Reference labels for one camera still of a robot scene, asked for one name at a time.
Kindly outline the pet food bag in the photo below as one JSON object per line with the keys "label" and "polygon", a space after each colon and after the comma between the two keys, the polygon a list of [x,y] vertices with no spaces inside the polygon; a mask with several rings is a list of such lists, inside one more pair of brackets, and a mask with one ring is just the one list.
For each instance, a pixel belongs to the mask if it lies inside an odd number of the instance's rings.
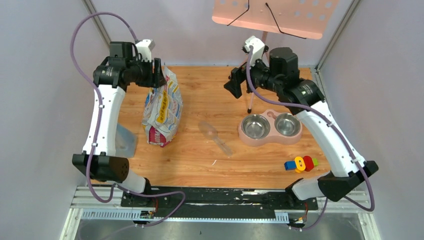
{"label": "pet food bag", "polygon": [[176,136],[182,117],[183,98],[177,75],[164,67],[166,84],[150,88],[141,121],[147,143],[164,147]]}

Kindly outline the clear plastic scoop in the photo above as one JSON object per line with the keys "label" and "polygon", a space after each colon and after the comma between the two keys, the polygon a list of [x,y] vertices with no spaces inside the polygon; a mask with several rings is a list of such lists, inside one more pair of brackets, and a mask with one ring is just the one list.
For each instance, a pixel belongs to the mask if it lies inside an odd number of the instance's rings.
{"label": "clear plastic scoop", "polygon": [[221,140],[218,136],[218,131],[209,123],[200,121],[198,123],[200,132],[205,136],[206,139],[213,141],[226,156],[231,157],[233,155],[232,150]]}

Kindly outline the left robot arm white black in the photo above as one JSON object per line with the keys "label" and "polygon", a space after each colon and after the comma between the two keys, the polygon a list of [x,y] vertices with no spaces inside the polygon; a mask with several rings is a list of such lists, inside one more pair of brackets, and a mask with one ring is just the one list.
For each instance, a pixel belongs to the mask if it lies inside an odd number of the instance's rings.
{"label": "left robot arm white black", "polygon": [[155,43],[143,39],[137,43],[112,41],[109,56],[93,71],[94,109],[88,137],[81,153],[72,156],[72,164],[90,180],[117,184],[135,192],[140,206],[149,206],[153,193],[149,181],[134,173],[129,156],[117,149],[121,104],[127,87],[158,88],[165,85],[160,58],[152,57]]}

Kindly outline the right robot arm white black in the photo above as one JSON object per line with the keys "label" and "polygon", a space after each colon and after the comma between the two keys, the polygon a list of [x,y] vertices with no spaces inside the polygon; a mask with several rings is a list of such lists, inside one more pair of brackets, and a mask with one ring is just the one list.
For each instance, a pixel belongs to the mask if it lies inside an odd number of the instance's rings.
{"label": "right robot arm white black", "polygon": [[269,64],[262,60],[264,51],[247,47],[248,59],[233,68],[224,88],[235,98],[242,96],[242,83],[248,93],[257,88],[277,95],[277,105],[285,106],[309,130],[323,151],[330,171],[314,178],[300,178],[285,190],[286,204],[298,209],[306,200],[326,197],[337,202],[347,199],[348,194],[365,183],[370,186],[370,176],[379,169],[377,163],[365,160],[355,151],[334,120],[319,87],[300,76],[298,56],[288,47],[270,51]]}

